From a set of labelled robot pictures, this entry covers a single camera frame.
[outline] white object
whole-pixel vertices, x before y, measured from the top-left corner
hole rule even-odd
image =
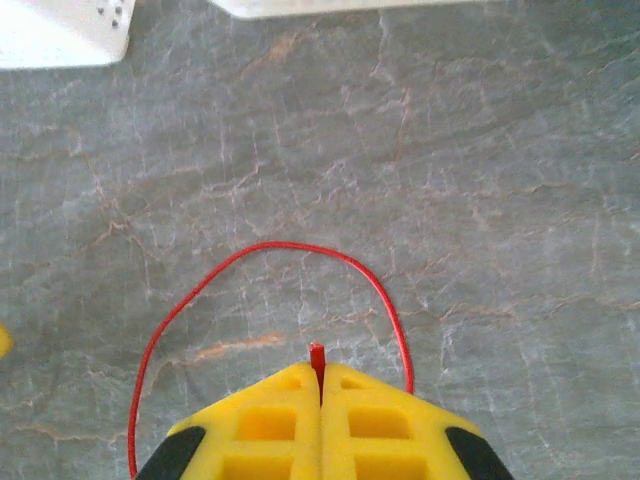
[[[107,65],[127,51],[135,0],[0,3],[0,69]]]
[[[210,0],[240,18],[305,15],[412,5],[486,2],[490,0]]]

